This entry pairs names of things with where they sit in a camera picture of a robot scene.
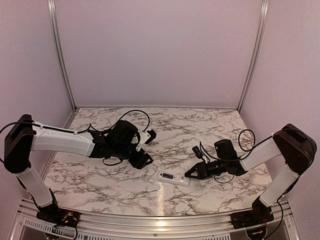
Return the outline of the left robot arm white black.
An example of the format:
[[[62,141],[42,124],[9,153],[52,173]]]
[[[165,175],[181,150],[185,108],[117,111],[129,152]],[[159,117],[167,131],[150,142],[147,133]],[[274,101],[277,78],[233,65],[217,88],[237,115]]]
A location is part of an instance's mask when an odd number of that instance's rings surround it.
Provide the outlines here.
[[[127,160],[132,167],[140,170],[153,162],[143,146],[151,143],[157,136],[154,130],[139,131],[126,120],[119,120],[103,131],[76,131],[33,121],[29,114],[22,115],[17,122],[10,123],[9,127],[11,130],[4,139],[4,167],[16,176],[34,199],[39,211],[53,223],[63,219],[63,211],[58,207],[52,191],[32,167],[31,152],[53,151],[103,160],[117,158],[120,161]]]

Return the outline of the white remote control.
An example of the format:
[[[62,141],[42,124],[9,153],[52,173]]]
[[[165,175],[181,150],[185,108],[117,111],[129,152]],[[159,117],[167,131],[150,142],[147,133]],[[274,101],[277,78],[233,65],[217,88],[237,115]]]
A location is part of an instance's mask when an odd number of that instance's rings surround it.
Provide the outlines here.
[[[163,178],[162,177],[163,173],[174,175],[174,178],[173,179]],[[169,172],[165,172],[165,171],[160,171],[157,174],[156,179],[160,182],[169,183],[172,185],[177,185],[177,186],[182,186],[182,187],[189,187],[190,186],[189,178],[186,178],[184,175],[180,175],[180,174],[173,174],[173,173],[169,173]]]

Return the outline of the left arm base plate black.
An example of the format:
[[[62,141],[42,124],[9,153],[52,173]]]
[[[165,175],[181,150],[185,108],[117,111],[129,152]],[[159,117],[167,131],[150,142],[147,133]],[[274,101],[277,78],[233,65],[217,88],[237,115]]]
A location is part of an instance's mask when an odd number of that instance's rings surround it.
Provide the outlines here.
[[[60,208],[51,189],[49,189],[49,192],[52,197],[52,203],[45,207],[37,205],[38,212],[36,214],[36,218],[55,224],[54,227],[67,226],[76,228],[80,218],[80,213],[75,210]]]

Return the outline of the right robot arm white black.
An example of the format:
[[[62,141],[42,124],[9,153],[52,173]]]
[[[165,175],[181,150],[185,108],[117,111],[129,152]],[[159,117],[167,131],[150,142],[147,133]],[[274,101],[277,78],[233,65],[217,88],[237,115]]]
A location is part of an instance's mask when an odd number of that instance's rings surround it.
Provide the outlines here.
[[[247,214],[247,219],[252,224],[260,223],[271,206],[293,188],[300,176],[311,166],[317,152],[316,142],[291,123],[253,145],[243,157],[237,155],[229,139],[215,142],[214,148],[217,156],[212,161],[201,160],[184,176],[204,180],[228,173],[239,177],[276,157],[283,157],[283,170],[252,203],[252,209]]]

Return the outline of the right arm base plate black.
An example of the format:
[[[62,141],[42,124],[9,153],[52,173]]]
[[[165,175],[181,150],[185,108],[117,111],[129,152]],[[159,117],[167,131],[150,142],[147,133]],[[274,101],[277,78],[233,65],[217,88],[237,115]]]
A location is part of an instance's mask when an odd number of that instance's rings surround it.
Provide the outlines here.
[[[230,215],[230,219],[234,229],[241,229],[257,225],[263,225],[267,222],[273,221],[275,218],[271,211],[267,211],[263,214],[255,214],[253,210],[246,210],[232,213]]]

